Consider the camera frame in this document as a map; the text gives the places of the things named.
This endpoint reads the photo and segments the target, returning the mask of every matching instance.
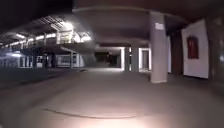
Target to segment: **red poster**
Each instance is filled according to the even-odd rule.
[[[188,59],[199,59],[198,53],[198,38],[189,36],[187,38]]]

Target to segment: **white wall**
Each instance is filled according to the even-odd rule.
[[[61,61],[62,57],[64,57],[64,56],[69,56],[70,57],[70,55],[57,55],[58,66],[59,67],[70,67],[70,63],[63,63]],[[85,64],[84,64],[84,60],[83,60],[82,55],[76,54],[74,56],[76,56],[76,63],[73,63],[73,67],[84,67]]]
[[[167,37],[168,43],[168,72],[171,73],[171,44],[170,44],[170,37]]]
[[[199,59],[188,59],[187,37],[194,35],[199,39]],[[183,52],[184,52],[184,75],[201,78],[208,78],[208,37],[205,21],[201,20],[182,30]]]

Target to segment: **ceiling light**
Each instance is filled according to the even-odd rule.
[[[43,35],[36,37],[36,40],[42,40],[42,39],[44,39],[44,36]]]
[[[73,25],[69,22],[61,22],[64,27],[66,27],[67,30],[73,30]]]
[[[30,38],[30,39],[28,39],[28,42],[31,42],[31,41],[33,41],[34,39],[33,38]]]
[[[92,40],[92,38],[90,36],[83,36],[81,38],[81,42],[88,42],[88,41],[91,41],[91,40]]]
[[[21,39],[25,39],[26,37],[21,35],[21,34],[16,34],[17,37],[21,38]]]
[[[56,37],[56,34],[55,33],[47,34],[47,37],[46,38],[52,38],[52,37]]]
[[[6,55],[11,57],[16,57],[16,58],[22,57],[22,54],[20,53],[6,53]]]
[[[81,42],[81,38],[80,38],[79,34],[76,33],[76,32],[74,34],[75,34],[74,41],[77,42],[77,43],[80,43]]]

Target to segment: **dark sky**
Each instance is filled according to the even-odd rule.
[[[73,0],[0,0],[0,33],[50,14],[72,12]]]

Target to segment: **concrete pillar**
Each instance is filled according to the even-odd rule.
[[[129,47],[124,48],[124,55],[125,55],[125,66],[124,70],[126,72],[130,71],[130,52],[129,52]]]
[[[24,68],[24,67],[25,67],[25,65],[26,65],[25,58],[26,58],[26,57],[23,57],[23,66],[22,66],[23,68]]]
[[[54,53],[51,54],[51,67],[56,68],[56,55]]]
[[[28,59],[27,58],[28,58],[27,56],[25,56],[25,58],[24,58],[25,59],[25,62],[24,62],[25,66],[24,67],[28,67],[28,64],[27,64]]]
[[[47,34],[44,34],[44,46],[47,45]]]
[[[139,72],[139,48],[131,46],[131,72]]]
[[[79,54],[76,54],[76,65],[77,65],[77,67],[81,67]]]
[[[73,64],[73,53],[71,53],[70,55],[70,68],[73,68],[74,67],[74,64]]]
[[[21,58],[17,58],[17,68],[20,68],[20,62],[21,62]]]
[[[152,83],[167,82],[168,48],[165,31],[164,15],[150,12],[150,42],[152,48]]]
[[[125,68],[125,57],[124,57],[125,55],[124,55],[124,48],[121,48],[121,55],[120,55],[120,58],[119,58],[119,61],[117,61],[117,62],[119,62],[120,63],[120,68],[122,69],[122,70],[124,70],[124,68]]]
[[[61,40],[61,34],[59,31],[57,31],[56,33],[56,44],[60,44],[60,40]]]
[[[32,60],[32,63],[33,63],[33,68],[36,68],[37,67],[37,56],[36,55],[33,55],[33,60]]]
[[[44,54],[42,56],[42,68],[47,68],[48,67],[48,63],[47,63],[47,55]]]

